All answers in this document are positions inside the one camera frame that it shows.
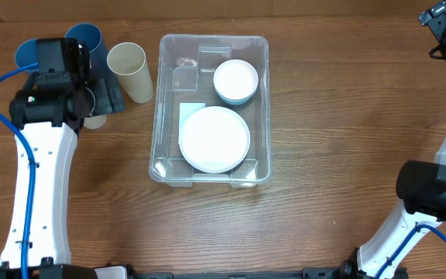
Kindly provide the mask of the beige cup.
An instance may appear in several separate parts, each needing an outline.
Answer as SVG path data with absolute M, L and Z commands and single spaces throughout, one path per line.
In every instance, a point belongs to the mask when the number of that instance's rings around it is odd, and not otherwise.
M 117 44 L 110 49 L 107 64 L 134 102 L 146 103 L 154 96 L 146 53 L 140 45 L 131 42 Z
M 84 127 L 87 129 L 99 129 L 105 125 L 107 121 L 106 115 L 96 115 L 95 107 L 96 107 L 96 99 L 93 91 L 87 86 L 81 86 L 81 90 L 86 94 L 87 103 L 91 107 L 91 111 L 84 118 Z

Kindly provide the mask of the light blue small bowl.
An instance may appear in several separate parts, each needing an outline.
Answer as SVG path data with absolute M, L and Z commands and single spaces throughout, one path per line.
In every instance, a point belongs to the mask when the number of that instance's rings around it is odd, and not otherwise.
M 243 105 L 253 97 L 253 95 L 249 95 L 242 99 L 226 98 L 224 95 L 221 95 L 219 92 L 218 92 L 218 96 L 220 97 L 220 99 L 223 102 L 225 102 L 229 105 Z

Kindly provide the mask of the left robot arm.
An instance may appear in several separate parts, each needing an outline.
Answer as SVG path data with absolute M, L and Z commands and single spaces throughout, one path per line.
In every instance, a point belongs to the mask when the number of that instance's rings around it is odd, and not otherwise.
M 71 263 L 67 199 L 71 161 L 95 97 L 82 82 L 40 81 L 18 91 L 3 122 L 15 134 L 15 201 L 0 278 L 127 278 L 124 266 Z

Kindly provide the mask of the pink plate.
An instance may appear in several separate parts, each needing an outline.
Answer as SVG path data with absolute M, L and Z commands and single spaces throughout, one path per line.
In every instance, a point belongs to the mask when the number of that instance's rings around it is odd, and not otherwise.
M 237 167 L 245 159 L 250 143 L 251 133 L 245 120 L 221 106 L 193 112 L 179 129 L 178 144 L 184 159 L 209 174 Z

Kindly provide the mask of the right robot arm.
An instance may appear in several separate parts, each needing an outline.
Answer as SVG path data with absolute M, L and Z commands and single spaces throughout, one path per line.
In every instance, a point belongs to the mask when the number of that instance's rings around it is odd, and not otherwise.
M 405 256 L 429 233 L 446 242 L 446 137 L 431 163 L 409 160 L 396 180 L 398 200 L 375 235 L 361 245 L 352 271 L 357 278 L 392 278 Z

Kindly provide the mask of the pink small bowl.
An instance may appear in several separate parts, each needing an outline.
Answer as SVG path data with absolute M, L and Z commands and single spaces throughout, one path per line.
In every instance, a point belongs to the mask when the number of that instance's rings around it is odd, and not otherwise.
M 257 70 L 244 60 L 227 60 L 213 76 L 214 89 L 226 98 L 242 99 L 253 95 L 258 87 Z

